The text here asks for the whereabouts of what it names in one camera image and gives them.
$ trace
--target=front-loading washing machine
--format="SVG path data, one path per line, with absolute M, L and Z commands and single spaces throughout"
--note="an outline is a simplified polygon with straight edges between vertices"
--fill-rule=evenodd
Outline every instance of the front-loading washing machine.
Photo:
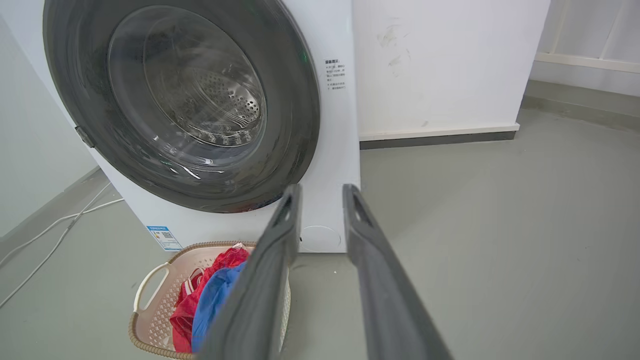
M 300 183 L 300 250 L 344 252 L 341 188 L 360 182 L 351 7 L 21 0 L 2 13 L 165 250 L 257 240 Z

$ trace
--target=floor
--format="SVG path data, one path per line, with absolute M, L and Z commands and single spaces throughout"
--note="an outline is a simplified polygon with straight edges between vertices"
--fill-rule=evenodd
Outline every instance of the floor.
M 456 359 L 640 358 L 640 134 L 534 110 L 518 122 L 507 142 L 363 151 L 367 202 Z M 104 183 L 87 180 L 21 236 Z M 0 268 L 0 299 L 63 230 Z M 167 258 L 126 203 L 83 216 L 0 309 L 3 358 L 157 358 L 127 324 L 140 280 Z M 300 255 L 290 280 L 283 358 L 366 359 L 347 258 Z

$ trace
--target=plastic laundry basket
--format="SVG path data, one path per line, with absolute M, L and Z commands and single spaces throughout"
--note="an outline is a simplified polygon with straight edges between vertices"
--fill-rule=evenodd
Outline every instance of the plastic laundry basket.
M 172 326 L 169 318 L 175 309 L 180 286 L 191 275 L 193 269 L 210 267 L 219 254 L 235 244 L 237 243 L 229 241 L 194 244 L 177 253 L 166 263 L 151 270 L 142 280 L 133 303 L 133 314 L 129 322 L 129 337 L 133 344 L 144 351 L 173 359 L 194 359 L 194 354 L 176 352 L 173 348 Z M 255 248 L 255 243 L 243 244 L 249 252 Z M 151 277 L 161 270 L 166 270 L 163 280 L 147 305 L 140 306 L 140 297 L 145 286 Z M 287 278 L 280 329 L 280 346 L 282 346 L 287 331 L 290 306 L 291 289 Z

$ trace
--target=power cord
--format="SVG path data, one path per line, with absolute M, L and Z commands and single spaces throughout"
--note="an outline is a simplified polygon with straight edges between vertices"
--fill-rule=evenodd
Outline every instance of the power cord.
M 123 201 L 124 199 L 118 199 L 118 200 L 114 200 L 111 202 L 107 202 L 106 204 L 102 204 L 100 206 L 96 206 L 93 209 L 89 209 L 87 210 L 87 208 L 89 208 L 89 206 L 91 206 L 91 204 L 93 204 L 93 202 L 95 201 L 95 199 L 98 199 L 98 196 L 100 196 L 100 194 L 103 193 L 104 190 L 106 190 L 106 188 L 109 187 L 109 185 L 111 185 L 111 183 L 109 182 L 105 187 L 102 188 L 102 190 L 100 190 L 100 192 L 98 193 L 98 195 L 96 195 L 85 207 L 84 209 L 82 209 L 82 211 L 80 211 L 77 214 L 72 214 L 72 215 L 68 215 L 65 216 L 63 218 L 59 218 L 57 219 L 55 222 L 53 222 L 53 224 L 49 225 L 46 229 L 44 229 L 44 231 L 42 231 L 40 234 L 38 234 L 38 236 L 36 236 L 35 238 L 27 241 L 26 243 L 18 246 L 17 248 L 11 250 L 11 252 L 9 252 L 9 254 L 7 254 L 2 261 L 0 261 L 0 265 L 2 265 L 2 263 L 4 263 L 5 260 L 7 260 L 9 258 L 9 256 L 11 256 L 11 254 L 13 254 L 14 252 L 18 251 L 19 249 L 29 245 L 30 243 L 33 243 L 34 241 L 36 241 L 39 237 L 41 237 L 42 235 L 44 235 L 47 231 L 51 230 L 52 227 L 54 227 L 55 225 L 57 225 L 59 222 L 64 221 L 66 219 L 69 218 L 73 218 L 73 220 L 71 221 L 71 224 L 69 224 L 69 226 L 67 226 L 67 228 L 65 229 L 65 231 L 62 233 L 62 235 L 60 236 L 60 239 L 58 240 L 58 242 L 56 243 L 56 245 L 53 247 L 53 250 L 51 250 L 51 252 L 49 253 L 49 255 L 47 255 L 46 258 L 44 258 L 44 260 L 35 268 L 35 270 L 33 270 L 31 272 L 31 274 L 29 274 L 29 276 L 27 276 L 27 278 L 22 282 L 22 284 L 20 284 L 15 290 L 13 290 L 9 296 L 4 299 L 2 301 L 2 303 L 0 303 L 0 308 L 2 308 L 8 301 L 9 299 L 11 299 L 15 293 L 18 292 L 18 290 L 20 290 L 26 283 L 27 281 L 29 281 L 29 279 L 33 276 L 33 274 L 35 274 L 41 267 L 42 265 L 44 265 L 44 263 L 49 260 L 49 258 L 51 257 L 51 255 L 53 254 L 54 251 L 56 251 L 56 249 L 58 248 L 58 246 L 60 246 L 60 243 L 62 242 L 62 240 L 65 238 L 65 236 L 67 235 L 67 233 L 69 232 L 69 230 L 71 230 L 71 228 L 76 224 L 76 222 L 78 221 L 78 219 L 80 218 L 80 216 L 82 216 L 83 214 L 86 213 L 90 213 L 92 211 L 98 210 L 98 209 L 102 209 L 105 206 L 111 205 L 111 204 L 115 204 L 116 202 L 120 202 Z

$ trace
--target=white wall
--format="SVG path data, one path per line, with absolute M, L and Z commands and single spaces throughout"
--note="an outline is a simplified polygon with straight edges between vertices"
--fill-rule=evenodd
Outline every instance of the white wall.
M 97 164 L 0 17 L 0 237 Z
M 549 0 L 354 0 L 361 140 L 518 129 Z
M 638 64 L 640 1 L 552 0 L 538 52 Z M 531 79 L 640 96 L 640 74 L 631 72 L 536 61 Z

